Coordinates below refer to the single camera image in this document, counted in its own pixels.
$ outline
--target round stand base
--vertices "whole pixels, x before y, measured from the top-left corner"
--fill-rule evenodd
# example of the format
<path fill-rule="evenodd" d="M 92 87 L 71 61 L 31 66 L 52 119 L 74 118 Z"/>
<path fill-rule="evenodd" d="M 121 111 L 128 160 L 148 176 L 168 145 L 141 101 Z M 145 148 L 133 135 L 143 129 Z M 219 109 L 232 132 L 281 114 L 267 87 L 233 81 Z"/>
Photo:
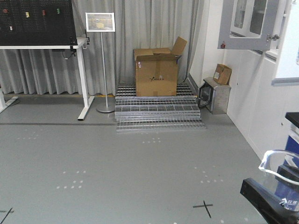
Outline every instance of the round stand base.
<path fill-rule="evenodd" d="M 113 111 L 115 111 L 115 98 L 108 97 L 108 107 L 106 106 L 106 98 L 102 98 L 99 105 L 97 106 L 97 112 L 111 113 Z"/>

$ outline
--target black logo on box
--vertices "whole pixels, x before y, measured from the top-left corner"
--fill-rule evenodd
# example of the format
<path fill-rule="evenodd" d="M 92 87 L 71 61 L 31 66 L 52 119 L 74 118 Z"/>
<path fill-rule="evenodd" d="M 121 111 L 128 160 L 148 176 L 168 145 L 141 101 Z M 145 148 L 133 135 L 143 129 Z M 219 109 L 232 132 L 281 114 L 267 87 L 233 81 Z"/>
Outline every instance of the black logo on box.
<path fill-rule="evenodd" d="M 155 78 L 155 77 L 150 78 L 150 81 L 151 81 L 151 82 L 152 82 L 152 81 L 161 81 L 161 80 L 164 80 L 164 78 L 163 78 L 162 76 L 160 76 L 159 78 Z"/>

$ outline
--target table leg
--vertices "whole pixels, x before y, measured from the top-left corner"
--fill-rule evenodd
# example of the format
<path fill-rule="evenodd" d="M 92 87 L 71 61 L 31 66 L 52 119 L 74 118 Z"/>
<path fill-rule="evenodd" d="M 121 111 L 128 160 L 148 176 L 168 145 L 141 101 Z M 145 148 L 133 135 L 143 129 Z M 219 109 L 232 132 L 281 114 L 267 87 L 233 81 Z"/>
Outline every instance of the table leg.
<path fill-rule="evenodd" d="M 5 103 L 2 89 L 0 88 L 0 113 L 9 107 L 18 97 L 12 97 Z"/>
<path fill-rule="evenodd" d="M 80 72 L 80 80 L 81 80 L 81 88 L 82 88 L 82 95 L 84 101 L 84 108 L 80 113 L 78 120 L 84 120 L 89 107 L 91 106 L 94 96 L 88 98 L 88 90 L 87 90 L 87 81 L 85 76 L 85 67 L 84 67 L 84 58 L 82 53 L 82 48 L 77 49 L 77 57 L 78 57 L 78 65 L 79 65 L 79 72 Z"/>

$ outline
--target cabinet latch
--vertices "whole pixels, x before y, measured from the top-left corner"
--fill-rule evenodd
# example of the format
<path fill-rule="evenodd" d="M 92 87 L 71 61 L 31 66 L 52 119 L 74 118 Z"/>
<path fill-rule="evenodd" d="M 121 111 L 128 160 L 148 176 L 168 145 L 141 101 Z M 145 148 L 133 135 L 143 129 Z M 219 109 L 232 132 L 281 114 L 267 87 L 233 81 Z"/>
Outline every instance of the cabinet latch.
<path fill-rule="evenodd" d="M 267 42 L 269 42 L 270 40 L 276 41 L 278 40 L 280 37 L 275 34 L 274 36 L 271 36 L 270 34 L 267 35 Z"/>

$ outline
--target red component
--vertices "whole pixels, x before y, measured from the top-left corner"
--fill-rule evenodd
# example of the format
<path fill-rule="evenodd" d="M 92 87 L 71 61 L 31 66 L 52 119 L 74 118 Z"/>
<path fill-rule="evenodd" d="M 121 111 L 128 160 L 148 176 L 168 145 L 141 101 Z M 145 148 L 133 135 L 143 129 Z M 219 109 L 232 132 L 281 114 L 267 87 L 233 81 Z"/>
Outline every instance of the red component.
<path fill-rule="evenodd" d="M 222 44 L 220 45 L 220 48 L 225 49 L 225 46 L 226 46 L 225 42 L 222 42 Z"/>

